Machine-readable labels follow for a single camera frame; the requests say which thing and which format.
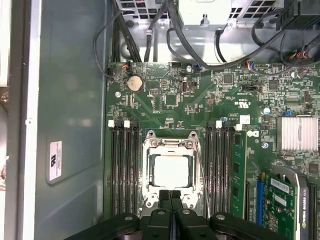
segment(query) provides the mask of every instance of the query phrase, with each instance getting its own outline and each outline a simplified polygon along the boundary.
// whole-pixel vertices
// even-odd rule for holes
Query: sticker
[[[287,185],[284,185],[283,183],[277,181],[277,180],[274,180],[273,178],[271,178],[271,185],[284,191],[285,193],[289,193],[289,187]]]
[[[62,141],[50,143],[49,180],[52,181],[62,174]]]
[[[250,124],[250,115],[240,115],[240,124],[248,125]]]
[[[274,195],[274,200],[276,200],[278,203],[282,204],[283,206],[287,207],[287,201],[284,200],[283,198]]]

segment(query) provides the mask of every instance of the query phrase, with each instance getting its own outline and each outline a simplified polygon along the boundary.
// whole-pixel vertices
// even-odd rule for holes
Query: motherboard
[[[177,62],[111,63],[108,72],[105,216],[139,215],[175,189],[198,215],[228,212],[292,240],[320,238],[320,65],[275,77]]]

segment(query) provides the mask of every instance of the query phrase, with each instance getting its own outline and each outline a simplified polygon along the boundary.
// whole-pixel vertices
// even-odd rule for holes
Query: blue pcie slot
[[[263,181],[256,182],[256,224],[262,226],[264,217],[264,189]]]

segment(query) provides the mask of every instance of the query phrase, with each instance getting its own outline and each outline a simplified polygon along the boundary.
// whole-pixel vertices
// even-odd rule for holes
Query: cpu socket
[[[187,138],[157,137],[153,130],[143,143],[142,194],[148,208],[158,202],[160,190],[181,191],[182,204],[195,208],[203,194],[201,146],[195,131]]]

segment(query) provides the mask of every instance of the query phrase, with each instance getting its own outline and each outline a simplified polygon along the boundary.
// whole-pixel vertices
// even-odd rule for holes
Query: heatsink
[[[317,117],[279,117],[277,150],[290,152],[318,151]]]

